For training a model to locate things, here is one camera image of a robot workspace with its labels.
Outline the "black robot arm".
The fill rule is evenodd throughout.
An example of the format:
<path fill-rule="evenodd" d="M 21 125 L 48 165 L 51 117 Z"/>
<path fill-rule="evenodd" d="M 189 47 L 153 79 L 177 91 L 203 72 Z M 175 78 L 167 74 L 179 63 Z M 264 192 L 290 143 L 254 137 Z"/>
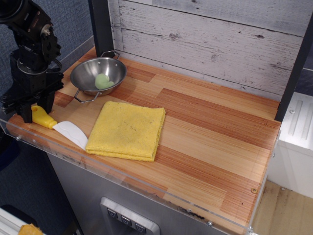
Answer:
<path fill-rule="evenodd" d="M 0 23 L 13 31 L 18 49 L 10 54 L 12 86 L 2 95 L 3 111 L 15 111 L 32 122 L 31 106 L 52 110 L 56 91 L 63 88 L 61 46 L 51 18 L 31 0 L 2 0 Z"/>

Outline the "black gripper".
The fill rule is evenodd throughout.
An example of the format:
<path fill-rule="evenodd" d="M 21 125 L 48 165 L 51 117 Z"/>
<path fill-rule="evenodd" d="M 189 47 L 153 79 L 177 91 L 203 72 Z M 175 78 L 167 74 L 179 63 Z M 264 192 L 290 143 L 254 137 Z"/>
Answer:
<path fill-rule="evenodd" d="M 32 122 L 31 105 L 36 103 L 47 114 L 52 110 L 56 91 L 63 88 L 62 64 L 46 67 L 42 72 L 29 70 L 19 62 L 11 62 L 12 86 L 1 96 L 2 110 L 8 114 L 16 111 L 24 123 Z"/>

